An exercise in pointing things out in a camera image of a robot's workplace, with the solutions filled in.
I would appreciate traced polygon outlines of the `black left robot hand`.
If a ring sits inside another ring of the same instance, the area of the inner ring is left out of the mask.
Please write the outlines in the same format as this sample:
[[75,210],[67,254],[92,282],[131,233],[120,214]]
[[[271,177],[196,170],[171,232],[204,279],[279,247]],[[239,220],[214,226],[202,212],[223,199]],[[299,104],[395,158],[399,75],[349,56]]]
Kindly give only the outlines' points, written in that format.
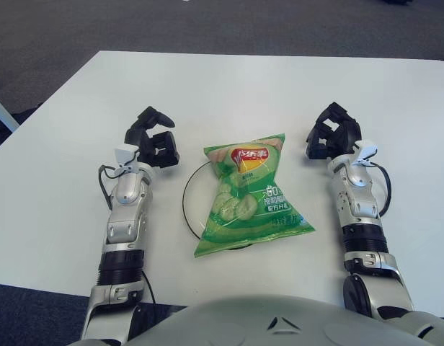
[[124,143],[138,147],[138,161],[151,167],[167,168],[178,165],[179,153],[171,131],[148,136],[147,130],[161,125],[174,128],[172,119],[148,106],[126,131]]

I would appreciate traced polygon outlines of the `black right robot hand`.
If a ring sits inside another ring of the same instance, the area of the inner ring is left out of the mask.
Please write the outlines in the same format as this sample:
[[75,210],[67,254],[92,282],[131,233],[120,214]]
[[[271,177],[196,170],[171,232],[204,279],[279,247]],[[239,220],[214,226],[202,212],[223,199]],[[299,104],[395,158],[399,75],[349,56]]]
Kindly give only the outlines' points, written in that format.
[[306,155],[309,159],[334,159],[353,154],[355,142],[361,139],[358,122],[333,102],[320,114],[308,134]]

